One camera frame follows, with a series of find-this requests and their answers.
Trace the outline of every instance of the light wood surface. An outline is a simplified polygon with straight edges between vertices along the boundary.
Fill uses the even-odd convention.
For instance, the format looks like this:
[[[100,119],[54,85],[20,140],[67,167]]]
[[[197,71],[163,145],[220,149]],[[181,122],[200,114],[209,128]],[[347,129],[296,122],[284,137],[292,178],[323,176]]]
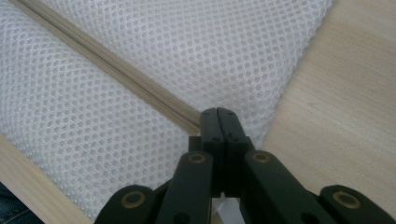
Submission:
[[[395,12],[389,0],[334,4],[280,100],[263,147],[315,193],[349,186],[393,217]],[[2,135],[0,170],[0,181],[46,223],[90,223]]]

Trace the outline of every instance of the blue jeans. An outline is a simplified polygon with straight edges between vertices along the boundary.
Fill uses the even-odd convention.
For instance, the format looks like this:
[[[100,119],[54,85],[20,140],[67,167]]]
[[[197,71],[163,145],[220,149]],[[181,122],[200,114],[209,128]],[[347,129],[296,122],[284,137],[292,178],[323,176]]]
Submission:
[[[0,224],[38,223],[43,222],[0,183]]]

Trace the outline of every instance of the white fabric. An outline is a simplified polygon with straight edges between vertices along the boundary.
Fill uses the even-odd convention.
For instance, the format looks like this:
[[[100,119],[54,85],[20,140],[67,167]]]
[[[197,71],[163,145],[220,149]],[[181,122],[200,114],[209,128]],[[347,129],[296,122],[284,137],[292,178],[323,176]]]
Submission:
[[[235,111],[256,147],[331,0],[43,0],[197,110]],[[187,135],[8,1],[0,132],[90,218],[171,177]]]
[[[332,0],[41,0],[193,108],[232,111],[256,147]]]
[[[8,1],[0,130],[95,219],[118,189],[173,176],[188,135]]]

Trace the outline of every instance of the clamp jaw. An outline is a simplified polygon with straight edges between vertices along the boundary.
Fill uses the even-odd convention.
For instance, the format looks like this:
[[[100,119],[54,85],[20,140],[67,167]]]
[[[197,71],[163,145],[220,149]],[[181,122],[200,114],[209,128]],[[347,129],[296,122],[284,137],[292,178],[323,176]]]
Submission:
[[[255,150],[233,111],[207,109],[201,136],[191,136],[189,152],[173,179],[152,190],[132,185],[116,192],[96,224],[208,224],[212,198],[240,198],[246,223],[393,223],[395,220],[354,189],[306,190],[271,153]]]

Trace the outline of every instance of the perforated fabric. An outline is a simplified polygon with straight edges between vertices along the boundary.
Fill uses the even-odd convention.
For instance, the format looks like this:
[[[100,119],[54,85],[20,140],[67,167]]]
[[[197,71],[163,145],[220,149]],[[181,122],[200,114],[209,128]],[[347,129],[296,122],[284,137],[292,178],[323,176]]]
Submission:
[[[0,34],[1,133],[90,218],[172,177],[184,131],[8,1]]]
[[[331,0],[42,0],[203,111],[235,111],[255,146]]]

